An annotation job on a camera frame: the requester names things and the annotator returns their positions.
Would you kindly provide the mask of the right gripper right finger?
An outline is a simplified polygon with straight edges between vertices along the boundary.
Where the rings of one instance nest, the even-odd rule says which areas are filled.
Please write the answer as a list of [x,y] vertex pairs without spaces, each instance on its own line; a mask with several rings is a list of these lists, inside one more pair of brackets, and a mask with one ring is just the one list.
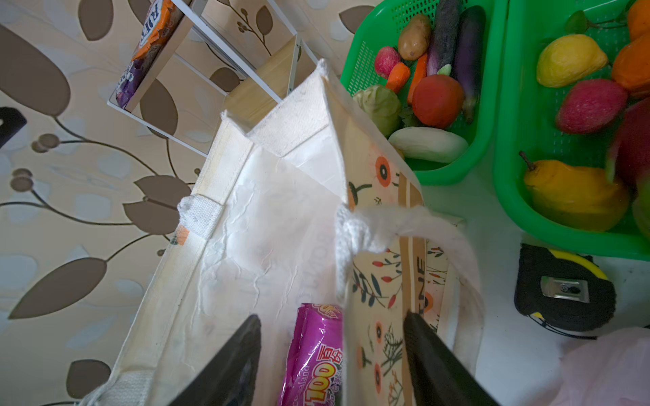
[[407,312],[403,329],[417,405],[497,404],[420,315]]

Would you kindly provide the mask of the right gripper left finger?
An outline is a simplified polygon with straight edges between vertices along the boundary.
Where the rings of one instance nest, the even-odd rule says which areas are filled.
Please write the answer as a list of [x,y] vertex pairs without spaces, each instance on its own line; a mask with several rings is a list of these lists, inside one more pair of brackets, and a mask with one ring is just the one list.
[[171,404],[251,405],[261,350],[261,321],[251,315]]

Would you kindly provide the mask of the magenta snack bag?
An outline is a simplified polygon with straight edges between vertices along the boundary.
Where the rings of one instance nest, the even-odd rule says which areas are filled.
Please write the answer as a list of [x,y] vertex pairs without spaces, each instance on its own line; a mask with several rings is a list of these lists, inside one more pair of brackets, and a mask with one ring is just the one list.
[[336,304],[297,311],[279,405],[336,405],[342,389],[343,313]]

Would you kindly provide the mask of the pink plastic grocery bag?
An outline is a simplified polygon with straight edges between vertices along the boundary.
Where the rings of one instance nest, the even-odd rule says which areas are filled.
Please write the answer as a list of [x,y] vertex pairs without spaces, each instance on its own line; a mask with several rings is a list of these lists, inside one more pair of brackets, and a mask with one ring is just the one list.
[[648,328],[621,329],[570,351],[560,376],[553,405],[648,405]]

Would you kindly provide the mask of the cream canvas tote bag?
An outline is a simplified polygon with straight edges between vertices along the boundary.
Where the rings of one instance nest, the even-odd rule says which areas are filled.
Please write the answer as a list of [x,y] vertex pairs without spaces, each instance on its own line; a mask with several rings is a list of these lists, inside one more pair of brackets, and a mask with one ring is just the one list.
[[230,112],[108,380],[84,405],[172,405],[251,315],[253,403],[279,401],[302,304],[343,313],[343,405],[415,402],[403,323],[423,317],[474,373],[477,259],[325,61],[257,125]]

